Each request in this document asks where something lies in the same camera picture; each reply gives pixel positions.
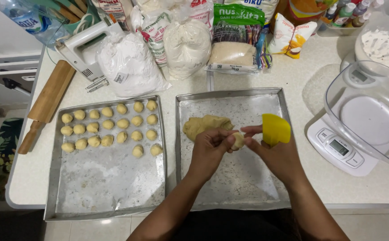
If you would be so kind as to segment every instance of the wooden rolling pin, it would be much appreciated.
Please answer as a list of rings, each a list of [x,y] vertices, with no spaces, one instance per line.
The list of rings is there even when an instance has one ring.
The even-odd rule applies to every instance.
[[[50,78],[28,114],[28,118],[34,121],[17,153],[22,155],[28,153],[37,136],[38,129],[43,124],[50,123],[74,73],[75,69],[65,60],[59,60],[58,64],[56,64]]]

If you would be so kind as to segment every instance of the colorful plastic utensils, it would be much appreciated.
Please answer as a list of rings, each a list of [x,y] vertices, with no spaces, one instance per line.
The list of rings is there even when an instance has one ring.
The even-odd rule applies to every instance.
[[[263,114],[263,141],[271,147],[278,142],[288,143],[291,138],[291,126],[274,114]]]

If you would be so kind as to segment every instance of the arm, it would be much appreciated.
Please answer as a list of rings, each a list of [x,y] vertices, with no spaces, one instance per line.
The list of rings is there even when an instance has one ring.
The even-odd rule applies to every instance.
[[[167,240],[184,221],[202,186],[211,179],[226,151],[231,152],[235,137],[222,128],[196,136],[191,164],[186,176],[166,199],[142,221],[127,239]]]
[[[318,194],[309,183],[300,163],[294,137],[289,143],[279,142],[270,147],[261,145],[252,136],[262,132],[262,126],[243,127],[245,144],[258,154],[267,167],[287,188],[291,208],[300,228],[309,240],[349,240],[343,230],[330,215]]]

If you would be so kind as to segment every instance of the dark clothing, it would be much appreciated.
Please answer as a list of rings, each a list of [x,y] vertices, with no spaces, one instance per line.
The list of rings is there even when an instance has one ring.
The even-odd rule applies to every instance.
[[[301,240],[291,209],[190,212],[171,240]]]

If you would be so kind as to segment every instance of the hand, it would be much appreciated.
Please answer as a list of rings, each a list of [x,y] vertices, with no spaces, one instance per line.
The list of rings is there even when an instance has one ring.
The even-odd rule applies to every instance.
[[[232,152],[231,147],[236,141],[232,134],[235,132],[238,131],[215,128],[197,134],[186,177],[193,178],[202,185],[211,179],[223,155]]]
[[[279,142],[270,147],[264,141],[258,143],[252,136],[262,133],[262,126],[243,127],[245,134],[245,145],[261,157],[270,171],[283,182],[287,189],[297,188],[297,185],[308,182],[300,163],[299,154],[295,145],[294,136],[288,143]]]

